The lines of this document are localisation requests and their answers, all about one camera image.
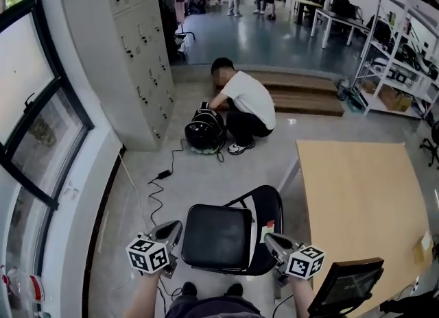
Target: black shoe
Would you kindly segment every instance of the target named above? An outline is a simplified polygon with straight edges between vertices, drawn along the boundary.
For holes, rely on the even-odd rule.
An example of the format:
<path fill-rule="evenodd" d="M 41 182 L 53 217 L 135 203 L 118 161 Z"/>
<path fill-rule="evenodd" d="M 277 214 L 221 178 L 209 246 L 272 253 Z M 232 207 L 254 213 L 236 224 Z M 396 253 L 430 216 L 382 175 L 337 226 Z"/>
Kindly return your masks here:
<path fill-rule="evenodd" d="M 243 293 L 244 293 L 244 289 L 242 288 L 242 285 L 240 283 L 236 283 L 236 284 L 232 285 L 230 288 L 228 288 L 228 290 L 224 294 L 224 296 L 240 296 L 240 297 L 242 297 Z"/>
<path fill-rule="evenodd" d="M 191 282 L 185 282 L 183 284 L 183 288 L 181 290 L 181 295 L 182 296 L 196 296 L 197 295 L 197 288 Z"/>

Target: white t-shirt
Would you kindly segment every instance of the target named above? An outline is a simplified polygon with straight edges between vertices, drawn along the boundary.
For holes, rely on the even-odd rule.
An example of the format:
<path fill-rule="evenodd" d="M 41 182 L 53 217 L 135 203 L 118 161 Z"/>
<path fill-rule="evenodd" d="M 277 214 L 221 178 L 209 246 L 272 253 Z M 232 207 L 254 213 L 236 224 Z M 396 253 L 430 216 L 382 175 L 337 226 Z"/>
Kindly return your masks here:
<path fill-rule="evenodd" d="M 244 72 L 237 72 L 226 84 L 221 93 L 233 100 L 236 107 L 258 117 L 268 130 L 274 129 L 274 103 L 270 93 L 255 78 Z"/>

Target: electrical outlet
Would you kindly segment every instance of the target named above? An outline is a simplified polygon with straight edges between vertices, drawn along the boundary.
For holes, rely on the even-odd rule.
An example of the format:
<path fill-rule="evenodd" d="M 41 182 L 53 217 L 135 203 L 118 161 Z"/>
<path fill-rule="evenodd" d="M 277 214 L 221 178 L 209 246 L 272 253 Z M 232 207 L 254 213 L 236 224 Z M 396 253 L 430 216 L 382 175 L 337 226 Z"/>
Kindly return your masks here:
<path fill-rule="evenodd" d="M 418 286 L 419 286 L 419 276 L 416 278 L 414 282 L 413 285 L 414 288 L 412 289 L 412 291 L 410 291 L 410 296 L 412 296 L 416 292 L 416 290 L 418 290 Z"/>

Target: window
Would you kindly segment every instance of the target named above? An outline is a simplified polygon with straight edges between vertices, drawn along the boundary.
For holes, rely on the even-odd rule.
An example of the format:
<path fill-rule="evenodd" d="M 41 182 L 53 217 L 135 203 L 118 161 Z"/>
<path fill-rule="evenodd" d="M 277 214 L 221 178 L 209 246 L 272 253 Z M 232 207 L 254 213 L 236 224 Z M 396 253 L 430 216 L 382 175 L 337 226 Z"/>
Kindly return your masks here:
<path fill-rule="evenodd" d="M 18 182 L 2 199 L 0 239 L 7 240 L 0 254 L 7 270 L 39 276 L 62 186 L 93 129 L 56 53 L 41 0 L 0 0 L 0 93 L 0 165 Z M 13 317 L 37 316 L 39 305 L 8 299 Z"/>

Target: table top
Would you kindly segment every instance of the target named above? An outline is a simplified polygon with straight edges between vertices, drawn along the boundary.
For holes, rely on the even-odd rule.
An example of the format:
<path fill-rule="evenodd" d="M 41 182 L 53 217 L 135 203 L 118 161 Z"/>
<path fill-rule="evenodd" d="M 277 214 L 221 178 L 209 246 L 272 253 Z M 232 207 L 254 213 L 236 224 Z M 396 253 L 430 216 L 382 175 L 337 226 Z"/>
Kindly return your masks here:
<path fill-rule="evenodd" d="M 361 28 L 362 30 L 370 31 L 369 28 L 367 28 L 363 23 L 357 21 L 356 19 L 351 19 L 349 17 L 343 17 L 343 16 L 340 16 L 339 14 L 336 14 L 335 12 L 328 11 L 328 10 L 318 10 L 318 11 L 319 11 L 319 13 L 325 14 L 325 15 L 327 15 L 335 20 L 343 21 L 343 22 L 349 23 L 351 25 L 354 25 L 355 27 Z"/>
<path fill-rule="evenodd" d="M 415 281 L 432 258 L 412 249 L 429 230 L 423 195 L 403 144 L 297 141 L 311 242 L 327 253 L 318 291 L 333 262 L 384 259 L 384 272 L 357 317 Z"/>
<path fill-rule="evenodd" d="M 305 5 L 309 5 L 309 6 L 314 6 L 316 8 L 323 8 L 323 6 L 321 6 L 319 3 L 315 3 L 312 0 L 297 0 L 297 2 L 303 3 Z"/>

